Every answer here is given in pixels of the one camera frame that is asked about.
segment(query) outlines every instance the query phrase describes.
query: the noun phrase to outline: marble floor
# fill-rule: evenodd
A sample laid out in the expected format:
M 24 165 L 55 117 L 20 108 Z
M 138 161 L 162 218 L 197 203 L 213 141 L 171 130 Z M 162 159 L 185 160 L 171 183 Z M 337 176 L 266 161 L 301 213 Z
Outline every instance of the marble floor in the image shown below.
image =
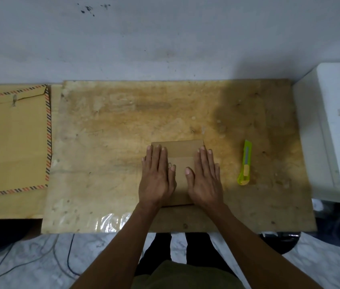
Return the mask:
M 149 233 L 144 244 L 146 250 L 154 239 Z M 83 272 L 115 236 L 114 233 L 76 234 L 70 254 L 70 267 Z M 219 233 L 211 233 L 211 240 L 228 265 L 249 284 Z M 69 288 L 75 277 L 67 268 L 67 255 L 72 234 L 42 235 L 17 242 L 0 265 L 1 288 Z M 174 233 L 171 242 L 172 260 L 186 263 L 186 238 Z M 0 253 L 0 262 L 7 253 Z M 305 233 L 297 246 L 284 255 L 290 262 L 307 273 L 325 289 L 340 288 L 340 248 L 317 240 Z

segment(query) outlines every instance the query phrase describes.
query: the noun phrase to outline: person's left arm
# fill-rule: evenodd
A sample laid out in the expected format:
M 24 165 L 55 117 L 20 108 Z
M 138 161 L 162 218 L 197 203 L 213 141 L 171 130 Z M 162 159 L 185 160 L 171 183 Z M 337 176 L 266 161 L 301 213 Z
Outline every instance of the person's left arm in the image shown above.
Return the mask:
M 175 166 L 168 169 L 166 148 L 148 146 L 142 158 L 139 203 L 123 228 L 71 288 L 130 288 L 148 229 L 175 186 Z

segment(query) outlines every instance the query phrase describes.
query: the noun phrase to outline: leg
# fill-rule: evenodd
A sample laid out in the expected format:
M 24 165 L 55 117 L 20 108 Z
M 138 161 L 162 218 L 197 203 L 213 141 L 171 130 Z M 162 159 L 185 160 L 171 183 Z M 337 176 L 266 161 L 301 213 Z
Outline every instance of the leg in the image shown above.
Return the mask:
M 157 233 L 150 247 L 145 251 L 143 258 L 136 267 L 134 276 L 151 275 L 165 260 L 170 257 L 170 233 Z
M 204 232 L 187 232 L 185 235 L 187 240 L 186 260 L 188 265 L 217 268 L 236 276 L 214 248 L 209 234 Z

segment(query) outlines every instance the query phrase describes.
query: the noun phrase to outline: gray wall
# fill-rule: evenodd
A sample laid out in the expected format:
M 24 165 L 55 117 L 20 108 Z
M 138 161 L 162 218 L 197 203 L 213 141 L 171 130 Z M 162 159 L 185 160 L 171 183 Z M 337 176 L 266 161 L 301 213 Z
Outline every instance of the gray wall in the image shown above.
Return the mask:
M 299 79 L 331 61 L 340 0 L 0 0 L 0 83 Z

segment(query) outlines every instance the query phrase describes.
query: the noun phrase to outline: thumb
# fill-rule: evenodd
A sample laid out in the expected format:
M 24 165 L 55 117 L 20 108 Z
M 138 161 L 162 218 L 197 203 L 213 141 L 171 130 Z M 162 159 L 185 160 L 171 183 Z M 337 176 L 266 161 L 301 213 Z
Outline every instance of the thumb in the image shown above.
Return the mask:
M 172 193 L 177 187 L 177 182 L 175 181 L 175 165 L 172 165 L 168 171 L 168 179 L 169 179 L 169 191 Z
M 186 167 L 185 175 L 187 179 L 188 191 L 190 192 L 194 189 L 194 172 L 190 167 Z

